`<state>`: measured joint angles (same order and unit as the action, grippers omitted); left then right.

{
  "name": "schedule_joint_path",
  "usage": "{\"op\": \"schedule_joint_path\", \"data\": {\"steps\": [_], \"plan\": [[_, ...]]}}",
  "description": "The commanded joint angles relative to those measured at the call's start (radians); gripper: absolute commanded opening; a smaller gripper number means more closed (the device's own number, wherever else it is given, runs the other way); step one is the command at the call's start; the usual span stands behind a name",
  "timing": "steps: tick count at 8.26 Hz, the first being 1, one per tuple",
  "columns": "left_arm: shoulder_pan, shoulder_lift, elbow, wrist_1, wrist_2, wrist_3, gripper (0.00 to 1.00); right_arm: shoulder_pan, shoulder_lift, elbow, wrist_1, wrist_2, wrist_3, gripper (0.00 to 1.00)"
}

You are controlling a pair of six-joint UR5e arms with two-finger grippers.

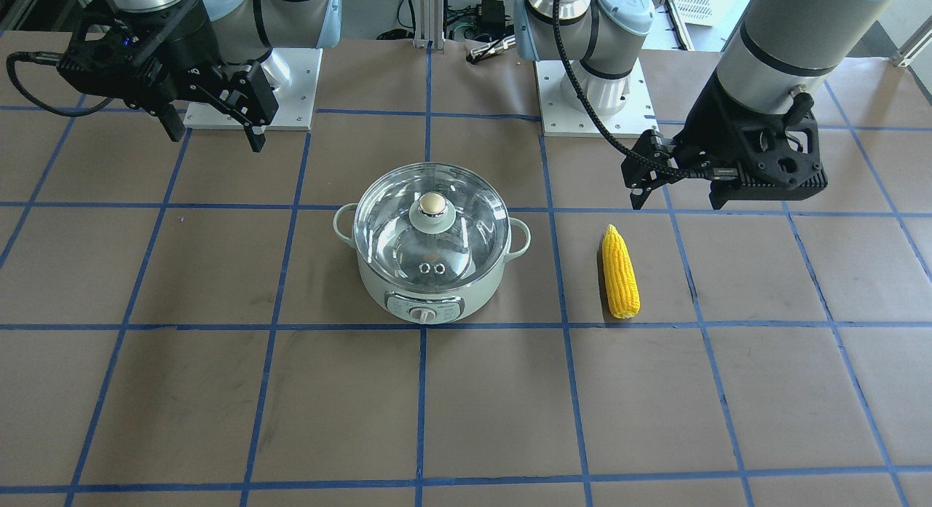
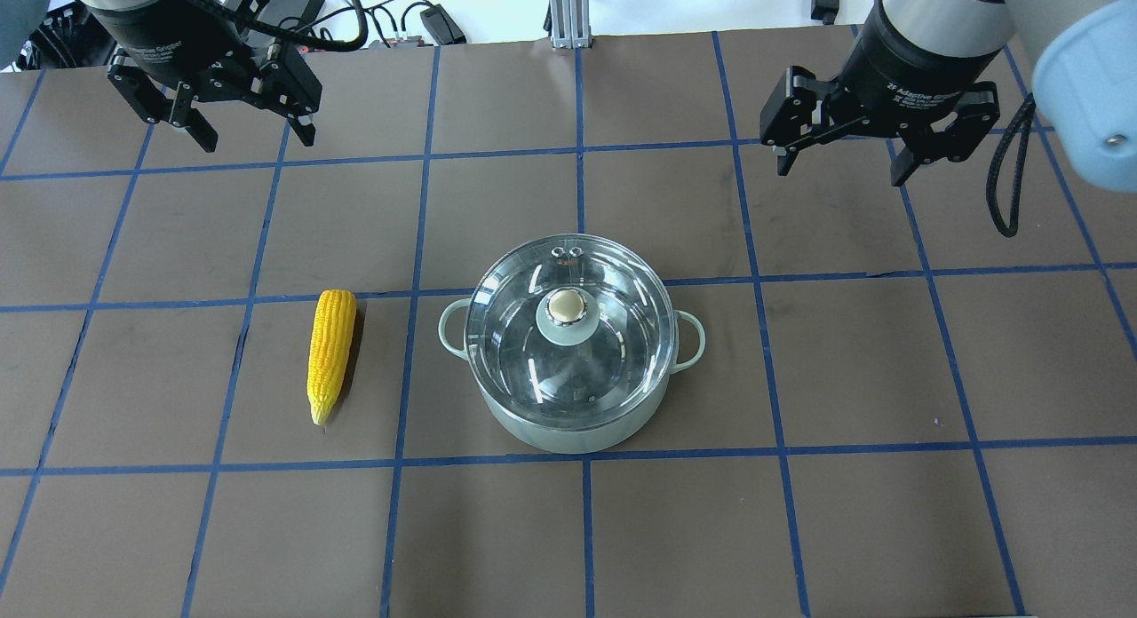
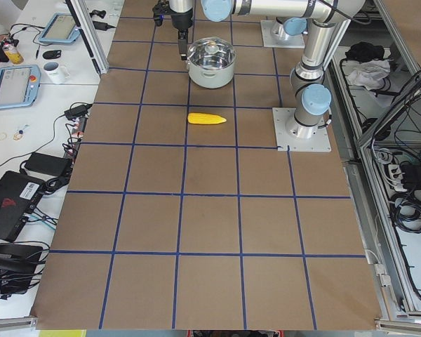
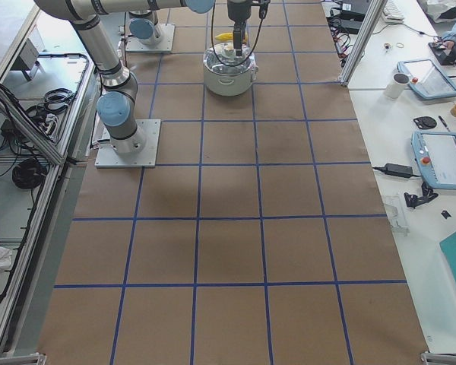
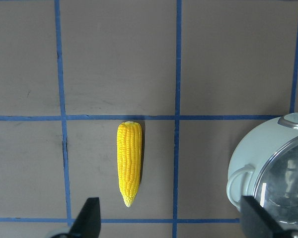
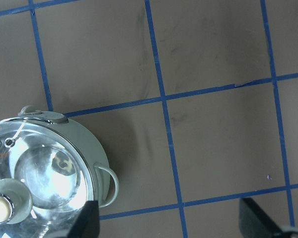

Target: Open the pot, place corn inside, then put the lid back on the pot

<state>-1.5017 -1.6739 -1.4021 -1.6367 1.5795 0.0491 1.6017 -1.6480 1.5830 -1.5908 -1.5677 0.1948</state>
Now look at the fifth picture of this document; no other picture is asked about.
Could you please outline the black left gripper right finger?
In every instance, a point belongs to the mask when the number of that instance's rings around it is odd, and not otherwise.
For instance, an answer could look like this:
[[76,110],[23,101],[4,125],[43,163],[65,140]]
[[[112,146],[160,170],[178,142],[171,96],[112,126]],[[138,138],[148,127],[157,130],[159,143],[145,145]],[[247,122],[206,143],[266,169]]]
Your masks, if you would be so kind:
[[240,213],[247,238],[298,238],[298,230],[282,228],[253,196],[241,197]]

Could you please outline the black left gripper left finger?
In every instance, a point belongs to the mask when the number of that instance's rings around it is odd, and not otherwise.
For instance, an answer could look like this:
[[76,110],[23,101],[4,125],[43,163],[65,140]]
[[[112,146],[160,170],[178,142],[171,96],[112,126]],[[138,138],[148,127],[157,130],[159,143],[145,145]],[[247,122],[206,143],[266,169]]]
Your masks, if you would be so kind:
[[98,238],[100,235],[100,200],[91,197],[86,200],[79,215],[67,232],[57,232],[49,238]]

